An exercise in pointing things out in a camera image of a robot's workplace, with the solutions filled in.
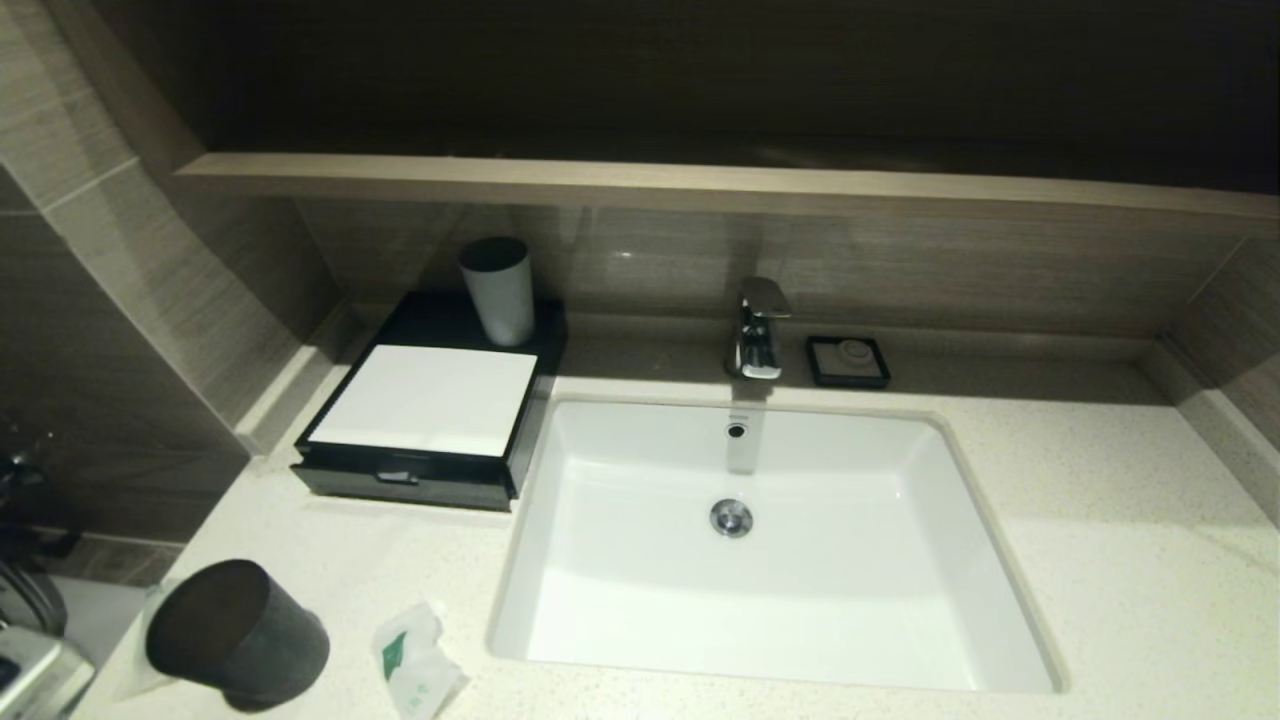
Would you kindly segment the black drawer with metal handle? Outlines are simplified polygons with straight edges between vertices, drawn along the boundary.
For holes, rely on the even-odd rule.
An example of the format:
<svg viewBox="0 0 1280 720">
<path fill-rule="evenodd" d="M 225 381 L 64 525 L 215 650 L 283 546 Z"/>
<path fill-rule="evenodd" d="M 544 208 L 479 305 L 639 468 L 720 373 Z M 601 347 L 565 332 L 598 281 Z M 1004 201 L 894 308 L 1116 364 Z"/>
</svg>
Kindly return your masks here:
<svg viewBox="0 0 1280 720">
<path fill-rule="evenodd" d="M 379 502 L 415 503 L 488 512 L 509 512 L 511 498 L 500 486 L 440 480 L 417 469 L 347 471 L 296 464 L 291 470 L 315 495 Z"/>
</svg>

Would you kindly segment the white tumbler cup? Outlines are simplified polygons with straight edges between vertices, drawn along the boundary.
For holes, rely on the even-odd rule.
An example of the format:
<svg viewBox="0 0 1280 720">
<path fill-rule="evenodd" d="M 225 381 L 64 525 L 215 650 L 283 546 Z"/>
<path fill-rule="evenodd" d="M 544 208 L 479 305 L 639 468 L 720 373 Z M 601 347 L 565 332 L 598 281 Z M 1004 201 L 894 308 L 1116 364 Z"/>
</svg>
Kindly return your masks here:
<svg viewBox="0 0 1280 720">
<path fill-rule="evenodd" d="M 502 347 L 529 341 L 535 306 L 527 245 L 504 236 L 475 240 L 462 247 L 458 265 L 486 337 Z"/>
</svg>

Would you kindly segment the wooden wall ledge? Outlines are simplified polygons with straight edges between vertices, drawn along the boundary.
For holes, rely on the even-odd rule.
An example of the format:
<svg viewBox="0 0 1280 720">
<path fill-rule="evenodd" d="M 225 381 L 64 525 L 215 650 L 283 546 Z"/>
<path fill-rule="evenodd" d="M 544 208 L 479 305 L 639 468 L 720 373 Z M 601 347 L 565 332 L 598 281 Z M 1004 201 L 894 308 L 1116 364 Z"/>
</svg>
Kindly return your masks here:
<svg viewBox="0 0 1280 720">
<path fill-rule="evenodd" d="M 207 152 L 175 170 L 228 193 L 398 201 L 598 205 L 785 215 L 1042 217 L 1201 223 L 1267 234 L 1280 199 L 1262 193 L 913 172 L 765 169 L 611 161 Z"/>
</svg>

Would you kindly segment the clear plastic wrapper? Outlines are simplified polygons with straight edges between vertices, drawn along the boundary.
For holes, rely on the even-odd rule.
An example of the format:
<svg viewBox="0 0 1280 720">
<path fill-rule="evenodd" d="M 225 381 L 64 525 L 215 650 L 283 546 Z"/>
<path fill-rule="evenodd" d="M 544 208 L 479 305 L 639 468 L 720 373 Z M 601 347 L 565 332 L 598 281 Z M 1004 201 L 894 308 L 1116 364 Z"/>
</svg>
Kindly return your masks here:
<svg viewBox="0 0 1280 720">
<path fill-rule="evenodd" d="M 165 579 L 143 592 L 141 610 L 111 656 L 113 662 L 122 669 L 122 679 L 114 692 L 115 700 L 131 700 L 177 682 L 174 676 L 160 673 L 148 659 L 147 634 L 159 609 L 179 584 L 179 579 Z"/>
</svg>

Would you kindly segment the black storage box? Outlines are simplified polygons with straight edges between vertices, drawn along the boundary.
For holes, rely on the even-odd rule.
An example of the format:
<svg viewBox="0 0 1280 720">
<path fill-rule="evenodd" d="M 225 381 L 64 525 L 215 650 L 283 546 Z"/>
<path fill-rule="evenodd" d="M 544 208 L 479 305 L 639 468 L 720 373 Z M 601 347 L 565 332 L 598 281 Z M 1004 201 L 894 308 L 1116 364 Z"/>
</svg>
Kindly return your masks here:
<svg viewBox="0 0 1280 720">
<path fill-rule="evenodd" d="M 296 441 L 297 464 L 347 471 L 417 469 L 431 479 L 489 483 L 500 486 L 511 498 L 520 497 L 525 477 L 547 415 L 550 391 L 558 374 L 568 338 L 564 306 L 554 300 L 535 304 L 532 338 L 516 347 L 494 345 L 485 334 L 474 302 L 462 293 L 407 293 L 360 354 L 346 378 L 306 425 Z M 534 378 L 524 397 L 506 451 L 499 457 L 436 454 L 399 448 L 329 445 L 308 439 L 325 411 L 346 387 L 348 375 L 360 366 L 376 345 L 471 348 L 536 356 Z"/>
</svg>

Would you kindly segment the black tumbler cup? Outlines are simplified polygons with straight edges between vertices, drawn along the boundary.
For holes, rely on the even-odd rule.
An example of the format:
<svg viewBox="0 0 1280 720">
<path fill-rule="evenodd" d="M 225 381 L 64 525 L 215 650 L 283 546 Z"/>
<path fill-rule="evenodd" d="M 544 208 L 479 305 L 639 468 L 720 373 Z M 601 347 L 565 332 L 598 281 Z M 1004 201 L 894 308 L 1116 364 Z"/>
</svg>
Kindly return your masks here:
<svg viewBox="0 0 1280 720">
<path fill-rule="evenodd" d="M 163 675 L 219 691 L 255 714 L 291 702 L 323 674 L 330 638 L 259 564 L 232 559 L 182 580 L 159 605 L 143 650 Z"/>
</svg>

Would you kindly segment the black square soap dish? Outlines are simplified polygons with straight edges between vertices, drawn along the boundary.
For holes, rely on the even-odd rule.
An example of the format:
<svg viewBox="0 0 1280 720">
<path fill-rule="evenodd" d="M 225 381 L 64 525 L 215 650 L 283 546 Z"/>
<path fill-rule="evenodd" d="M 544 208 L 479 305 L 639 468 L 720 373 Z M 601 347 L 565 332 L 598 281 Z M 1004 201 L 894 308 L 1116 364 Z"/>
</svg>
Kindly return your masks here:
<svg viewBox="0 0 1280 720">
<path fill-rule="evenodd" d="M 873 366 L 845 366 L 836 347 L 845 340 L 859 340 L 876 351 Z M 806 357 L 813 380 L 819 387 L 845 389 L 887 389 L 892 373 L 878 343 L 873 338 L 841 338 L 809 336 L 805 342 Z"/>
</svg>

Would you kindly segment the white rectangular sink basin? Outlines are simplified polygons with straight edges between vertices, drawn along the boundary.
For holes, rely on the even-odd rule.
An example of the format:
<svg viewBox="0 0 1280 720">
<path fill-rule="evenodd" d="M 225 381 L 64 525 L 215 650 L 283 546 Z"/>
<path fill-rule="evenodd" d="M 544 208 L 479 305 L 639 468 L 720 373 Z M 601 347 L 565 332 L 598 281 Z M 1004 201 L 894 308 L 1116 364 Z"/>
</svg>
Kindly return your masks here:
<svg viewBox="0 0 1280 720">
<path fill-rule="evenodd" d="M 748 505 L 745 537 L 712 506 Z M 925 691 L 1062 678 L 950 429 L 911 414 L 562 401 L 498 657 Z"/>
</svg>

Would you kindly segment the white square pad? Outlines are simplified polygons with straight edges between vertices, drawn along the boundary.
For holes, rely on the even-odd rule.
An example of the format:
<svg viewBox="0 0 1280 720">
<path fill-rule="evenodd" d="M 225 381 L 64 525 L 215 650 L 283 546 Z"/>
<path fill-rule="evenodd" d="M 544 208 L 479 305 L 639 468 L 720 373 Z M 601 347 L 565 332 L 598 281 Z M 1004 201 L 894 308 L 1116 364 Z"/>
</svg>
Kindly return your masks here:
<svg viewBox="0 0 1280 720">
<path fill-rule="evenodd" d="M 376 345 L 308 439 L 329 445 L 499 457 L 536 356 Z"/>
</svg>

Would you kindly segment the chrome faucet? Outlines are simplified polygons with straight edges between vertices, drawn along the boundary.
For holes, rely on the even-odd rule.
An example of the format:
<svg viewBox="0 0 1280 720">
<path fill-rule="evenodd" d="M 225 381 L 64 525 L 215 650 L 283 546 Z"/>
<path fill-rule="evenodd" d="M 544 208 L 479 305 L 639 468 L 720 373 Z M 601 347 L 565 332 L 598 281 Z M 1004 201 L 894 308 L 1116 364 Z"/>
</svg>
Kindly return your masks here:
<svg viewBox="0 0 1280 720">
<path fill-rule="evenodd" d="M 788 300 L 774 281 L 760 275 L 744 278 L 733 310 L 727 373 L 735 379 L 780 379 L 782 370 L 773 322 L 792 314 Z"/>
</svg>

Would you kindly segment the green white sachet packet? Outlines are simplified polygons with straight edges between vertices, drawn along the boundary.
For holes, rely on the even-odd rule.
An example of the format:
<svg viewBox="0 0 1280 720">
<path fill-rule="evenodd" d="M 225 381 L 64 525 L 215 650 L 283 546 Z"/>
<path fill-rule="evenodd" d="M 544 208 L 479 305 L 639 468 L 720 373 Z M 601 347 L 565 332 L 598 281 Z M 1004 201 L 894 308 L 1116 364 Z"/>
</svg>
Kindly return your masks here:
<svg viewBox="0 0 1280 720">
<path fill-rule="evenodd" d="M 440 619 L 422 602 L 383 623 L 372 637 L 372 656 L 399 720 L 435 720 L 468 683 L 439 646 L 442 634 Z"/>
</svg>

